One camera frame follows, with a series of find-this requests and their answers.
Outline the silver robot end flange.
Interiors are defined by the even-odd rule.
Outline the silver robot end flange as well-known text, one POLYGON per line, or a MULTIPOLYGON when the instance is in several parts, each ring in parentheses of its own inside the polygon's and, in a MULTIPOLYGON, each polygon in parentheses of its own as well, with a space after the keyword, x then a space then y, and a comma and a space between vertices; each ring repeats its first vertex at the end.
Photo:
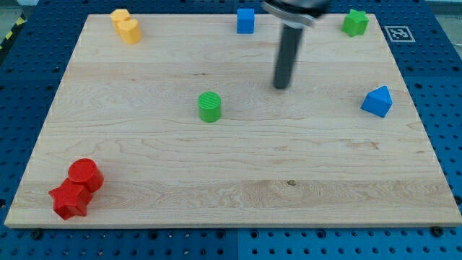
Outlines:
POLYGON ((329 11, 332 0, 263 0, 261 8, 290 27, 309 27, 329 11))

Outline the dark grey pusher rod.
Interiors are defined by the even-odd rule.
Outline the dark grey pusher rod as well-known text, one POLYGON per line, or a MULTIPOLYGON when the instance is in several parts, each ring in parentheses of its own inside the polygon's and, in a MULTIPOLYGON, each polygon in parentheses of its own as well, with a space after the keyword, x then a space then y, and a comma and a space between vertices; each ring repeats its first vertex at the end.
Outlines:
POLYGON ((282 27, 273 77, 273 86, 276 89, 283 90, 289 87, 303 31, 303 28, 293 28, 289 25, 282 27))

